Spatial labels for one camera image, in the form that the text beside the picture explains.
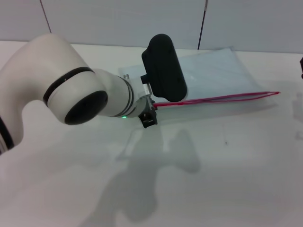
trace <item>black ring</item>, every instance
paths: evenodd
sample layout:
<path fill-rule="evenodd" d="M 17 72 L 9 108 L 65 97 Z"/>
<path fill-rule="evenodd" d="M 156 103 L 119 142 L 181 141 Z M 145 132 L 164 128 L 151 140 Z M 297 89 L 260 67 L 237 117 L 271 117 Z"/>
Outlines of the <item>black ring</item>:
<path fill-rule="evenodd" d="M 56 90 L 57 87 L 59 87 L 61 84 L 63 84 L 65 81 L 68 79 L 72 78 L 73 76 L 81 73 L 81 72 L 94 72 L 91 68 L 89 67 L 79 67 L 74 70 L 69 71 L 68 73 L 64 74 L 61 76 L 59 79 L 57 79 L 54 83 L 52 83 L 49 88 L 47 89 L 46 93 L 43 96 L 43 101 L 45 105 L 47 106 L 47 102 L 53 91 Z"/>
<path fill-rule="evenodd" d="M 3 120 L 0 117 L 0 134 L 6 144 L 6 147 L 8 150 L 12 149 L 15 145 L 13 142 L 13 139 L 7 129 L 7 127 L 5 126 Z"/>
<path fill-rule="evenodd" d="M 123 78 L 121 78 L 121 79 L 126 83 L 126 85 L 128 87 L 128 93 L 129 93 L 128 102 L 127 102 L 127 105 L 126 105 L 126 107 L 124 108 L 123 111 L 121 111 L 120 113 L 118 113 L 118 114 L 116 114 L 115 116 L 112 116 L 112 117 L 119 117 L 119 116 L 125 114 L 131 108 L 131 106 L 134 103 L 134 91 L 133 91 L 132 86 L 125 79 L 123 79 Z"/>

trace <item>white table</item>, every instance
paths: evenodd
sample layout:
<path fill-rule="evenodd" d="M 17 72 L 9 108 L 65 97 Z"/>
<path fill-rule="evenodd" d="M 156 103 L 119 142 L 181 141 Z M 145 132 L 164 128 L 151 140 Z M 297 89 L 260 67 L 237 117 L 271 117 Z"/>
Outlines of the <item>white table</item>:
<path fill-rule="evenodd" d="M 0 67 L 24 44 L 0 42 Z M 144 50 L 74 48 L 112 73 L 140 64 Z M 282 93 L 159 110 L 160 124 L 146 130 L 106 117 L 67 126 L 31 102 L 22 143 L 0 158 L 0 226 L 302 226 L 301 55 L 237 55 L 260 85 Z"/>

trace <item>white wall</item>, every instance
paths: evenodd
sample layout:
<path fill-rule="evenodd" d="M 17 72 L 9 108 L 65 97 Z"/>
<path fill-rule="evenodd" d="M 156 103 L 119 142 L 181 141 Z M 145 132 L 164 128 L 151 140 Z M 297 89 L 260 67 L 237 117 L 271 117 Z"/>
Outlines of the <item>white wall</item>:
<path fill-rule="evenodd" d="M 31 40 L 49 33 L 39 0 L 1 0 L 0 40 Z"/>
<path fill-rule="evenodd" d="M 209 0 L 200 49 L 303 53 L 302 0 Z"/>
<path fill-rule="evenodd" d="M 147 46 L 159 33 L 196 49 L 205 0 L 43 0 L 53 33 L 72 43 Z"/>

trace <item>white tabletop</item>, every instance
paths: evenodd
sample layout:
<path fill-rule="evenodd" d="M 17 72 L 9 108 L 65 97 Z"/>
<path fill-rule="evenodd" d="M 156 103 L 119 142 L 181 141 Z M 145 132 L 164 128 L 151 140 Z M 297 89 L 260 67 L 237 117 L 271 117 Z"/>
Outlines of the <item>white tabletop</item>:
<path fill-rule="evenodd" d="M 0 42 L 0 67 L 24 44 Z M 142 63 L 144 50 L 74 48 L 116 74 Z M 0 157 L 0 226 L 302 226 L 302 56 L 237 55 L 281 94 L 159 110 L 159 125 L 145 130 L 138 119 L 99 116 L 67 126 L 42 102 L 28 104 L 22 143 Z"/>

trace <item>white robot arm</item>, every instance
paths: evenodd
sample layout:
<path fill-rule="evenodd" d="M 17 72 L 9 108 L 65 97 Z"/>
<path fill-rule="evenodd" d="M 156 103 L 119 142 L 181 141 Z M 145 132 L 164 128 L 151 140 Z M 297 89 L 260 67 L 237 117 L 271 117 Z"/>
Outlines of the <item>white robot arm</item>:
<path fill-rule="evenodd" d="M 147 69 L 153 62 L 150 55 L 146 55 L 150 59 L 144 62 Z M 128 75 L 121 78 L 104 70 L 92 70 L 64 39 L 53 34 L 36 38 L 18 50 L 0 71 L 0 153 L 21 142 L 22 110 L 32 100 L 43 101 L 60 122 L 69 125 L 87 122 L 97 114 L 139 116 L 144 127 L 157 124 L 150 85 L 161 84 L 157 84 L 155 78 L 148 81 L 150 78 L 148 73 L 142 78 L 129 79 Z M 178 100 L 171 101 L 180 101 L 187 89 L 182 88 L 180 92 L 178 86 L 174 87 L 181 94 L 174 95 L 173 99 Z M 155 95 L 165 97 L 160 94 L 163 89 L 159 91 Z"/>

